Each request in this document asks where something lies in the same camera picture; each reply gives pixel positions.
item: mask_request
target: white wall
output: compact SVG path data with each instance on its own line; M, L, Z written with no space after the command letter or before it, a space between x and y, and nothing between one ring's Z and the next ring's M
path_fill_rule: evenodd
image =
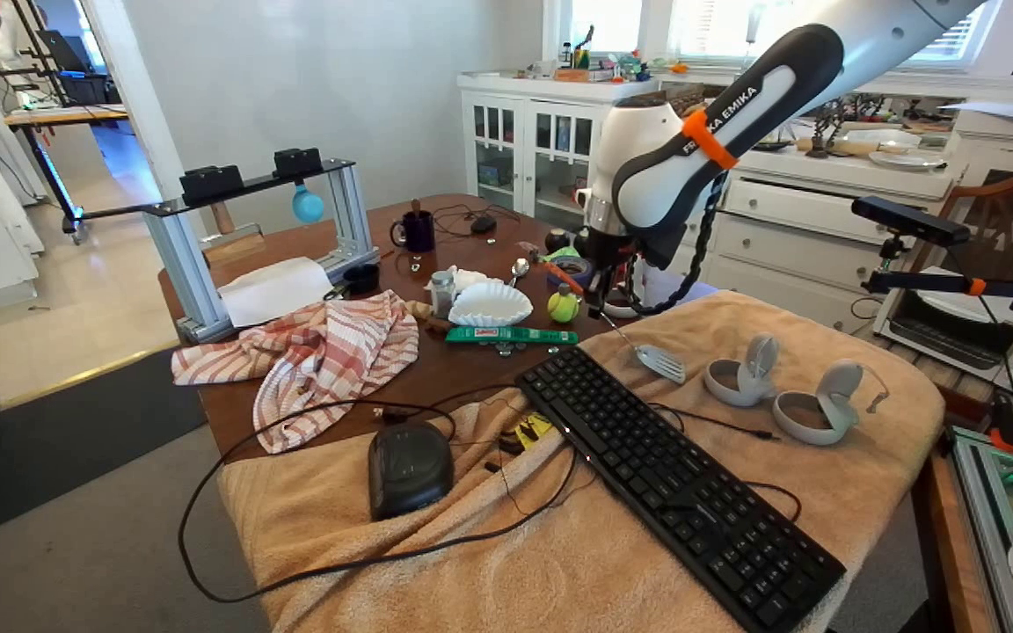
M539 60L541 0L127 0L183 168L360 162L367 207L462 189L457 72Z

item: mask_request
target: window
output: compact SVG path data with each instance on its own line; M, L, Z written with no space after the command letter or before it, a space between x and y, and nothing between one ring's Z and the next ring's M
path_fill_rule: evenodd
M640 46L640 14L645 0L555 0L555 50L563 40L577 46L595 25L589 50L632 52Z
M836 0L674 0L671 52L709 63L750 63L795 25L816 22ZM979 52L999 0L983 3L904 66L964 69Z

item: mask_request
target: paper plate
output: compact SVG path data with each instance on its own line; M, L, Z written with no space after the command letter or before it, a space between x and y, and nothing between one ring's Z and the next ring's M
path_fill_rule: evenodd
M535 305L525 291L489 278L489 280L476 280L471 288L466 288L457 301L451 305L447 319L466 323L466 328L508 328L531 311Z

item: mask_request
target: tan cloth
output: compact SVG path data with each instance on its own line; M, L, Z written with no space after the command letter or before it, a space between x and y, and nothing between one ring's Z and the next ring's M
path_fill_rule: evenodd
M782 389L814 389L825 365L859 357L892 389L841 447L760 443L688 420L688 437L747 482L777 482L802 500L799 528L825 543L849 577L808 615L822 629L892 507L912 488L944 417L939 389L904 357L835 335L757 297L714 296L640 319L585 346L650 402L775 429L766 409L731 411L699 386L699 365L743 355L750 338L782 338ZM653 342L695 376L671 386L632 363L631 343ZM879 393L864 380L854 405ZM285 455L229 462L224 507L256 582L308 567L425 549L484 535L541 507L573 462L550 432L501 473L484 472L496 437L525 413L516 389L457 411L457 486L408 515L371 521L371 437ZM570 491L525 528L432 556L291 582L263 596L276 629L734 629L718 600L577 462Z

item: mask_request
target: blue object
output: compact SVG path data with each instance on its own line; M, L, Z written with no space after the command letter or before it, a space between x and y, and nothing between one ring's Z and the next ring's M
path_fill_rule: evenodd
M294 187L294 195L291 195L291 213L304 221L304 225L315 225L326 207L325 207L325 195L308 194L304 182Z

